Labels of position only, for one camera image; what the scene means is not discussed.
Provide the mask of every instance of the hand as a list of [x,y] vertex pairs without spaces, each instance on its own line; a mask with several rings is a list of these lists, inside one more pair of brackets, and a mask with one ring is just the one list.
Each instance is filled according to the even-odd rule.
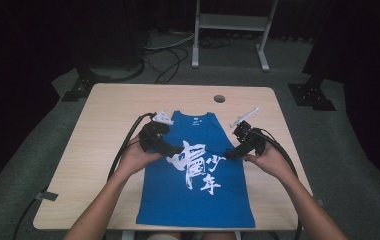
[[289,176],[289,174],[294,175],[283,155],[281,155],[281,153],[269,142],[265,144],[265,150],[262,155],[259,155],[258,153],[256,153],[255,156],[247,154],[243,159],[254,163],[266,173],[279,180]]
[[130,140],[128,148],[122,154],[116,172],[122,172],[130,177],[134,173],[142,170],[147,164],[154,162],[162,157],[159,153],[144,152],[139,144],[139,136],[137,135]]

